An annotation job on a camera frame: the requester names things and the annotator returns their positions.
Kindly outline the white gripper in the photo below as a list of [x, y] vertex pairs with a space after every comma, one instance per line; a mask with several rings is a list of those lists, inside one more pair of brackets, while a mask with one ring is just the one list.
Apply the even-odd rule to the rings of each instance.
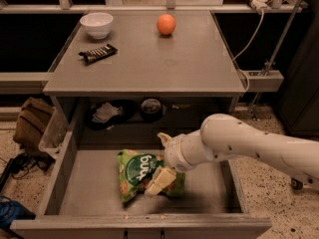
[[176, 179], [176, 172], [185, 173], [196, 168], [199, 164], [213, 162], [213, 152], [203, 141], [200, 131], [189, 134], [179, 134], [171, 137], [159, 132], [158, 138], [164, 147], [164, 161], [168, 166], [159, 166], [149, 182], [145, 195], [158, 195]]

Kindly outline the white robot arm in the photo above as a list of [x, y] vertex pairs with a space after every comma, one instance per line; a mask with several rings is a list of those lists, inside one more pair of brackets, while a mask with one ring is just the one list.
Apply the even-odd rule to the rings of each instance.
[[259, 130], [230, 115], [207, 117], [200, 129], [171, 137], [158, 134], [164, 147], [164, 166], [149, 182], [146, 195], [155, 196], [202, 163], [222, 162], [238, 155], [254, 158], [319, 189], [319, 142]]

